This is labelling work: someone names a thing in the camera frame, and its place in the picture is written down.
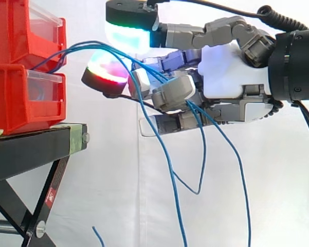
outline blue wire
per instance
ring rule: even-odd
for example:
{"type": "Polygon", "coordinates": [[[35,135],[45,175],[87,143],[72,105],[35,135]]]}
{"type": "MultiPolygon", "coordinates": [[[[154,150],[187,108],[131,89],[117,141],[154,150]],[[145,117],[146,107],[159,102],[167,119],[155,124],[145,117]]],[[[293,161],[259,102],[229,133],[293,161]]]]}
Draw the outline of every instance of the blue wire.
{"type": "Polygon", "coordinates": [[[117,53],[117,54],[119,54],[119,55],[121,55],[121,56],[123,56],[125,58],[130,59],[134,63],[139,64],[141,67],[146,69],[153,77],[155,77],[158,81],[161,81],[161,80],[158,79],[157,76],[160,76],[160,77],[162,77],[163,80],[168,81],[168,78],[165,77],[162,73],[160,73],[160,72],[156,71],[155,69],[153,69],[153,68],[143,64],[142,62],[134,59],[133,57],[131,57],[131,56],[129,56],[129,55],[127,55],[127,54],[125,54],[125,53],[115,49],[114,47],[111,47],[111,46],[109,46],[109,45],[107,45],[105,43],[99,42],[99,41],[84,41],[84,42],[80,42],[80,43],[74,44],[73,46],[71,46],[70,48],[68,48],[66,50],[62,50],[62,51],[59,51],[59,52],[55,53],[54,55],[50,56],[49,58],[47,58],[46,60],[44,60],[43,62],[41,62],[40,64],[38,64],[37,66],[35,66],[32,69],[36,69],[36,68],[42,66],[43,64],[47,63],[51,58],[53,58],[53,57],[55,57],[55,56],[65,52],[65,54],[59,59],[59,62],[57,64],[57,66],[49,72],[50,74],[52,74],[52,73],[58,71],[61,68],[61,66],[63,65],[65,57],[69,53],[72,53],[72,52],[75,52],[75,51],[78,51],[78,50],[83,50],[83,49],[98,49],[97,46],[105,46],[107,48],[110,48],[113,52],[115,52],[115,53],[117,53]],[[86,46],[78,47],[80,45],[91,44],[91,43],[95,43],[95,44],[92,44],[92,45],[95,46],[96,48],[90,48],[90,46],[92,46],[92,45],[86,45],[86,46]]]}
{"type": "Polygon", "coordinates": [[[44,64],[46,64],[46,63],[48,63],[48,62],[50,61],[50,59],[52,59],[52,58],[58,56],[58,55],[61,54],[61,53],[66,52],[66,51],[69,51],[69,49],[60,50],[60,51],[54,53],[53,55],[51,55],[50,57],[46,58],[45,60],[43,60],[43,61],[42,61],[41,63],[39,63],[38,65],[36,65],[36,66],[34,66],[33,68],[31,68],[31,70],[35,70],[35,69],[39,68],[40,66],[42,66],[42,65],[44,65],[44,64]]]}
{"type": "Polygon", "coordinates": [[[245,201],[246,201],[246,210],[247,210],[247,221],[248,221],[248,247],[251,246],[251,219],[250,219],[250,207],[249,207],[249,199],[248,199],[248,192],[247,192],[247,185],[246,185],[246,180],[245,180],[245,176],[244,176],[244,172],[243,172],[243,165],[242,165],[242,161],[241,161],[241,157],[237,151],[237,149],[235,148],[235,146],[233,145],[233,143],[231,142],[231,140],[227,137],[227,135],[223,132],[223,130],[220,128],[220,126],[216,123],[216,121],[208,114],[206,113],[203,109],[201,109],[200,107],[198,107],[197,105],[195,105],[192,102],[189,102],[194,108],[196,108],[199,112],[201,112],[207,119],[209,119],[214,125],[215,127],[219,130],[219,132],[222,134],[222,136],[224,137],[224,139],[227,141],[227,143],[231,146],[231,148],[233,149],[233,151],[235,152],[235,155],[238,158],[238,162],[239,162],[239,167],[240,167],[240,173],[241,173],[241,180],[242,180],[242,186],[243,186],[243,191],[244,191],[244,196],[245,196],[245,201]]]}
{"type": "Polygon", "coordinates": [[[101,235],[99,235],[98,231],[96,230],[96,227],[93,226],[92,229],[93,229],[94,233],[96,234],[97,238],[99,239],[99,241],[101,242],[102,247],[105,247],[104,241],[103,241],[101,235]]]}
{"type": "Polygon", "coordinates": [[[148,113],[146,111],[145,105],[143,103],[143,99],[142,99],[142,94],[141,94],[140,88],[139,88],[139,86],[138,86],[138,84],[136,82],[136,79],[135,79],[134,75],[128,70],[128,67],[123,62],[123,60],[117,54],[115,54],[111,49],[109,49],[107,47],[100,47],[99,49],[106,50],[106,51],[110,52],[118,61],[120,61],[120,63],[128,71],[130,77],[133,79],[133,82],[135,84],[136,92],[137,92],[137,95],[138,95],[139,103],[140,103],[140,106],[142,108],[143,114],[144,114],[146,120],[148,121],[149,125],[151,126],[153,132],[155,133],[155,136],[157,137],[158,141],[160,142],[160,144],[162,146],[162,149],[163,149],[163,151],[165,153],[167,162],[168,162],[169,174],[170,174],[171,183],[172,183],[173,191],[174,191],[175,206],[176,206],[176,212],[177,212],[177,217],[178,217],[178,222],[179,222],[179,228],[180,228],[180,232],[181,232],[181,235],[182,235],[182,238],[183,238],[184,247],[187,247],[188,244],[187,244],[187,238],[186,238],[185,228],[184,228],[184,224],[183,224],[183,219],[182,219],[181,211],[180,211],[178,190],[177,190],[177,185],[176,185],[175,176],[174,176],[174,170],[173,170],[173,167],[172,167],[172,163],[171,163],[171,160],[170,160],[170,156],[169,156],[168,150],[167,150],[167,148],[166,148],[162,138],[160,137],[158,131],[156,130],[155,126],[153,125],[153,123],[150,120],[150,117],[149,117],[149,115],[148,115],[148,113]]]}
{"type": "MultiPolygon", "coordinates": [[[[66,52],[66,54],[64,54],[64,55],[61,57],[62,60],[59,61],[59,63],[57,64],[56,68],[52,69],[52,70],[49,71],[48,73],[52,74],[52,73],[55,73],[56,71],[58,71],[58,70],[61,68],[61,66],[63,65],[62,62],[64,61],[65,57],[66,57],[68,54],[72,53],[72,52],[79,51],[79,50],[86,50],[86,49],[101,49],[101,47],[105,47],[105,48],[107,48],[107,49],[112,49],[110,46],[107,46],[107,47],[106,47],[106,46],[102,46],[102,45],[85,45],[85,46],[81,46],[81,47],[74,47],[74,48],[71,48],[71,49],[69,49],[69,50],[66,52]]],[[[120,51],[120,52],[115,52],[115,50],[112,50],[112,52],[117,53],[117,54],[119,54],[120,56],[123,56],[123,57],[125,57],[125,58],[128,58],[128,59],[132,60],[133,62],[139,64],[141,67],[143,67],[145,70],[147,70],[153,77],[155,77],[155,78],[156,78],[158,81],[160,81],[161,83],[164,83],[164,82],[162,82],[162,79],[160,79],[158,76],[161,76],[163,79],[165,79],[166,81],[168,81],[168,78],[165,77],[163,74],[161,74],[160,72],[154,70],[153,68],[151,68],[151,67],[149,67],[149,66],[143,64],[142,62],[140,62],[140,61],[134,59],[133,57],[130,57],[129,55],[127,55],[127,54],[125,54],[125,53],[123,53],[123,52],[121,52],[121,51],[120,51]]]]}
{"type": "Polygon", "coordinates": [[[190,101],[186,101],[187,105],[189,106],[189,108],[191,109],[197,124],[201,130],[201,136],[202,136],[202,142],[203,142],[203,146],[204,146],[204,154],[203,154],[203,160],[202,160],[202,168],[201,168],[201,174],[200,174],[200,180],[199,180],[199,185],[198,185],[198,189],[197,191],[193,190],[187,183],[185,183],[176,172],[174,172],[174,175],[176,176],[176,178],[187,188],[189,189],[193,194],[195,195],[199,195],[201,193],[201,188],[202,188],[202,182],[203,182],[203,178],[204,178],[204,173],[205,173],[205,168],[206,168],[206,159],[207,159],[207,142],[206,142],[206,136],[205,136],[205,132],[203,129],[203,124],[200,120],[200,118],[198,117],[196,111],[194,110],[193,105],[191,104],[190,101]]]}

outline red storage bin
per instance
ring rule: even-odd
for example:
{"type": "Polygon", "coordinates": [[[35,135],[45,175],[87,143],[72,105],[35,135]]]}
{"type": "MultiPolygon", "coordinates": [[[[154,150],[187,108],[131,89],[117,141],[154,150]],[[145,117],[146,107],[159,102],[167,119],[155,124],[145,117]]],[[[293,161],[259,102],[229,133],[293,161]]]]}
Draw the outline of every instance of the red storage bin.
{"type": "MultiPolygon", "coordinates": [[[[0,0],[0,64],[31,69],[55,52],[66,49],[65,20],[29,0],[0,0]]],[[[47,72],[60,56],[37,68],[47,72]]]]}
{"type": "Polygon", "coordinates": [[[0,65],[0,134],[48,129],[66,117],[65,76],[0,65]]]}

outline white backdrop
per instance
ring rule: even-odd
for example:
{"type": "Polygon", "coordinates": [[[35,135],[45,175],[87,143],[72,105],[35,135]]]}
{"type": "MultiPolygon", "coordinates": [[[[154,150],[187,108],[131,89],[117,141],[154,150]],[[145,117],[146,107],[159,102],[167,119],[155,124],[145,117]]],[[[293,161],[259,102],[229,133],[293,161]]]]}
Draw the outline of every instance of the white backdrop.
{"type": "MultiPolygon", "coordinates": [[[[105,0],[36,0],[67,20],[68,44],[105,41],[105,0]]],[[[219,1],[255,12],[270,4],[309,26],[309,0],[219,1]]],[[[185,3],[163,4],[163,22],[204,25],[224,12],[185,3]]],[[[271,34],[257,20],[248,20],[271,34]]],[[[153,50],[151,54],[162,51],[153,50]]],[[[68,121],[85,122],[87,150],[69,161],[47,232],[58,247],[180,247],[171,182],[163,152],[154,138],[138,132],[137,104],[108,100],[80,78],[92,52],[69,55],[63,68],[68,82],[68,121]]],[[[309,132],[297,109],[246,125],[223,127],[244,163],[253,229],[253,247],[309,246],[309,132]]],[[[237,159],[216,129],[205,129],[208,162],[203,193],[196,197],[178,185],[189,246],[246,246],[247,225],[237,159]]],[[[193,187],[202,161],[199,130],[163,137],[173,166],[193,187]]],[[[42,167],[9,182],[33,210],[49,171],[42,167]]],[[[21,238],[0,235],[0,246],[19,246],[21,238]]]]}

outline glowing fingertip sensor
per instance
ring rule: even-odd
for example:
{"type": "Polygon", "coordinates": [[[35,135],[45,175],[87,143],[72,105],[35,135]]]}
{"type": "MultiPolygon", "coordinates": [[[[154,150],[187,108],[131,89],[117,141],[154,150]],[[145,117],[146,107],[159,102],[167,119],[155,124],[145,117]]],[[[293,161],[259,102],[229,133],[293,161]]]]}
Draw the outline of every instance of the glowing fingertip sensor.
{"type": "MultiPolygon", "coordinates": [[[[131,70],[132,62],[129,59],[121,59],[128,70],[131,70]]],[[[99,50],[90,59],[82,82],[108,98],[116,98],[121,95],[128,78],[129,72],[115,56],[105,50],[99,50]]]]}

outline warning label sticker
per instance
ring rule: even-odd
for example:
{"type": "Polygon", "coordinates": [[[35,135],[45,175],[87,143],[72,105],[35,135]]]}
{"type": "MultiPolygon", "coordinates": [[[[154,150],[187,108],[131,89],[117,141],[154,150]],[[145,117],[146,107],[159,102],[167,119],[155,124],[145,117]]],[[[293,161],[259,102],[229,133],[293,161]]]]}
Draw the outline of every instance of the warning label sticker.
{"type": "Polygon", "coordinates": [[[56,190],[54,190],[52,187],[49,189],[47,196],[46,196],[46,200],[45,203],[47,204],[47,206],[51,209],[53,202],[55,200],[56,197],[56,190]]]}

